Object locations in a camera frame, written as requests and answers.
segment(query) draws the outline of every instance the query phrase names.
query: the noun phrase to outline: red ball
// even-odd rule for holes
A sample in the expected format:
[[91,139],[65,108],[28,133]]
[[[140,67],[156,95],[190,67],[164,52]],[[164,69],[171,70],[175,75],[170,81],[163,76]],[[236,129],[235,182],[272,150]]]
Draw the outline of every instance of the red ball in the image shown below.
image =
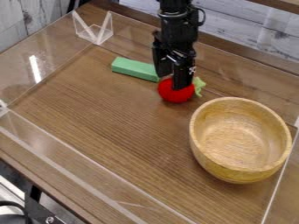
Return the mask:
[[174,79],[170,78],[159,83],[158,91],[166,101],[182,103],[187,102],[192,98],[195,87],[191,84],[180,90],[174,90]]

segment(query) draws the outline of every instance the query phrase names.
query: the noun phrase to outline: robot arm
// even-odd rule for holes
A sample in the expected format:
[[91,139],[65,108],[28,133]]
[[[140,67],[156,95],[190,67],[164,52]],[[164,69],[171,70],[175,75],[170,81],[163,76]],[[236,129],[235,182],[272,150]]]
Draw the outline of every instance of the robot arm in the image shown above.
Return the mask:
[[192,84],[196,52],[192,48],[199,37],[199,26],[206,14],[192,0],[160,0],[162,30],[154,32],[154,64],[159,77],[172,74],[172,90]]

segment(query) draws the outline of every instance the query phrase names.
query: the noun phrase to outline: green block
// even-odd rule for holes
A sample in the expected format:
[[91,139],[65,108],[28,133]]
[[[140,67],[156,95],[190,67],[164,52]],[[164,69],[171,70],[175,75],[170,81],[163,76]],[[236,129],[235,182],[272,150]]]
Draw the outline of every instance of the green block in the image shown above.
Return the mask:
[[112,63],[112,71],[147,81],[158,82],[160,80],[154,65],[122,57],[116,57]]

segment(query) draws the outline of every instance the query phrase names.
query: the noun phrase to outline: tabletop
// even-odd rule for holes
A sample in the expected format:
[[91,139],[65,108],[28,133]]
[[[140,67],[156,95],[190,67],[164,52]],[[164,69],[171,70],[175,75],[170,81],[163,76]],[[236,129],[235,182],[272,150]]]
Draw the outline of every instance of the tabletop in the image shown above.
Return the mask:
[[[77,12],[88,24],[107,14],[93,3]],[[11,109],[0,120],[1,159],[89,223],[260,223],[279,173],[252,185],[215,179],[192,156],[188,125],[204,102],[238,96],[264,103],[295,135],[298,76],[199,42],[203,97],[167,103],[155,83],[111,72],[116,56],[152,61],[155,27],[116,13],[112,18],[115,35],[103,46],[75,34],[69,38],[68,15],[1,55],[0,67],[15,83],[21,79],[17,72],[33,73],[27,64],[12,61],[32,57],[20,52],[45,49],[48,54],[37,55],[51,60],[43,67],[49,77],[41,82],[25,78],[25,85],[0,85]],[[299,206],[299,200],[287,203],[299,199],[296,160],[298,150],[286,177],[292,194],[275,210],[276,223],[290,223],[288,211]]]

